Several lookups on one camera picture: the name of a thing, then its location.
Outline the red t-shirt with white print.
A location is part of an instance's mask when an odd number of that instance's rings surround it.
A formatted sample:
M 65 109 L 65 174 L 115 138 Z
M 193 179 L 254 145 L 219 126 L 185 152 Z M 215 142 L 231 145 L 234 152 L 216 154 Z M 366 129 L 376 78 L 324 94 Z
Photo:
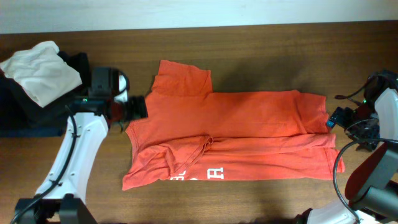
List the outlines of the red t-shirt with white print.
M 218 93 L 211 73 L 162 60 L 130 123 L 129 190 L 157 180 L 330 180 L 345 165 L 326 126 L 326 98 L 290 91 Z

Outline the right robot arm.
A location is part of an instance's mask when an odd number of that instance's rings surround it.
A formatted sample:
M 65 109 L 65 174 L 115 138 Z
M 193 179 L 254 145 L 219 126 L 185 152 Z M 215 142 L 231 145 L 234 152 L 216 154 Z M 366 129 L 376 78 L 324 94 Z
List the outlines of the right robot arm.
M 327 126 L 344 129 L 351 146 L 369 151 L 370 156 L 350 175 L 345 192 L 337 180 L 333 186 L 338 200 L 318 209 L 309 208 L 292 221 L 298 224 L 372 224 L 397 221 L 397 74 L 382 70 L 368 76 L 358 90 L 364 96 L 356 109 L 338 107 Z

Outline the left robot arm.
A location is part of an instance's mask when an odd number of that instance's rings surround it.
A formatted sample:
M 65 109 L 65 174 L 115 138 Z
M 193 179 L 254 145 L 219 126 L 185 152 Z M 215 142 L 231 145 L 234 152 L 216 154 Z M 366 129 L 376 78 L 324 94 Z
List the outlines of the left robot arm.
M 101 143 L 112 124 L 147 117 L 143 96 L 129 96 L 129 79 L 117 68 L 97 67 L 86 96 L 66 105 L 67 130 L 51 170 L 34 197 L 21 198 L 12 223 L 96 223 L 86 188 Z

